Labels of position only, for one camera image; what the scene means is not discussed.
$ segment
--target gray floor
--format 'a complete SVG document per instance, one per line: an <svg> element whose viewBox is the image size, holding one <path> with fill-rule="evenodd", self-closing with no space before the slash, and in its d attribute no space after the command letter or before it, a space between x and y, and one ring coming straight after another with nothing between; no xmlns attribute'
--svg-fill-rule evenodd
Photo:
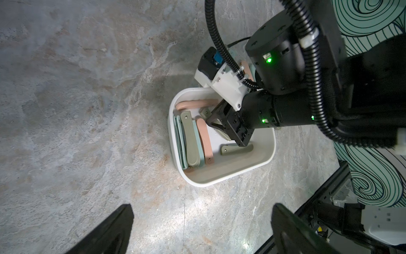
<svg viewBox="0 0 406 254"><path fill-rule="evenodd" d="M281 10L217 2L228 43ZM186 184L166 118L212 45L203 4L0 2L1 253L63 253L122 203L135 214L128 253L253 253L273 204L296 210L338 168L316 127L290 127L268 165Z"/></svg>

